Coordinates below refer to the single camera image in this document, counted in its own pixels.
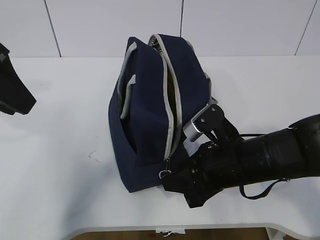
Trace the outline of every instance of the zipper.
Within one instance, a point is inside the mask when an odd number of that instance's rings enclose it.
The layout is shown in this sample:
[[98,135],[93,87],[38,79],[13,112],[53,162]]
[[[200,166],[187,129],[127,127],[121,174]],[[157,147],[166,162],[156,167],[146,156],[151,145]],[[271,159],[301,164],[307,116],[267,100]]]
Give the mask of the zipper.
[[[172,154],[175,152],[182,132],[182,107],[181,107],[181,99],[180,99],[180,91],[179,85],[177,81],[176,74],[172,67],[171,61],[169,59],[168,53],[166,51],[165,45],[161,39],[161,37],[157,34],[152,35],[149,40],[149,45],[152,46],[157,52],[159,52],[162,62],[163,62],[163,98],[165,110],[168,116],[168,134],[166,139],[164,160],[169,161]],[[173,114],[173,106],[170,106],[170,98],[168,95],[168,69],[170,74],[170,80],[173,82],[174,89],[174,111],[175,116]]]

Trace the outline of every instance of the white table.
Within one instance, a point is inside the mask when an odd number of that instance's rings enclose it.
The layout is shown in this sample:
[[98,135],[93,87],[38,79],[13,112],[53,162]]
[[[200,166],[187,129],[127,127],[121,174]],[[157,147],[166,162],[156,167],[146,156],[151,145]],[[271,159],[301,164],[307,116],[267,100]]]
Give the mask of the white table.
[[[189,209],[161,187],[128,193],[108,105],[121,58],[13,58],[37,99],[0,114],[0,239],[61,240],[89,231],[270,227],[320,237],[320,178],[278,183],[260,200],[225,189]],[[320,56],[202,57],[213,94],[241,133],[268,133],[320,112]],[[260,193],[267,183],[246,187]]]

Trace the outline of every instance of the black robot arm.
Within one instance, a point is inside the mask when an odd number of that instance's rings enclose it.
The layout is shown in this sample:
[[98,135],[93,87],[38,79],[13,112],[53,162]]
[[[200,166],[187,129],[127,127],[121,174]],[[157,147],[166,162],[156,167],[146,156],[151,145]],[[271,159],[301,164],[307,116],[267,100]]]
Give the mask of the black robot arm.
[[205,134],[211,141],[202,144],[180,170],[164,176],[166,191],[183,193],[190,208],[225,188],[270,180],[288,181],[320,176],[320,114],[307,117],[280,131],[243,139],[216,104],[207,105],[183,131],[195,141]]

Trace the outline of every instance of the metal clip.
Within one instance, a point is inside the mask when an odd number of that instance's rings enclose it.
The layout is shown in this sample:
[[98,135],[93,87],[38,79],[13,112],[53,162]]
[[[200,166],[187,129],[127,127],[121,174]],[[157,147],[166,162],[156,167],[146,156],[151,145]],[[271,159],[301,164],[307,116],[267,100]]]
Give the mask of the metal clip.
[[168,158],[166,160],[165,170],[162,170],[159,172],[159,178],[162,179],[163,177],[165,177],[171,173],[172,173],[172,171],[170,170],[170,158]]

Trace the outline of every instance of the black cable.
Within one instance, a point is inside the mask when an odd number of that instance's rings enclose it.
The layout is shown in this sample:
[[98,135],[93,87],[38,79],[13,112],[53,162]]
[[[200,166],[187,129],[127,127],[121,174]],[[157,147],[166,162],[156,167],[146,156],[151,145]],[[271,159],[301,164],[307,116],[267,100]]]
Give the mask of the black cable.
[[262,133],[248,133],[248,134],[240,134],[240,137],[259,137],[264,134]]

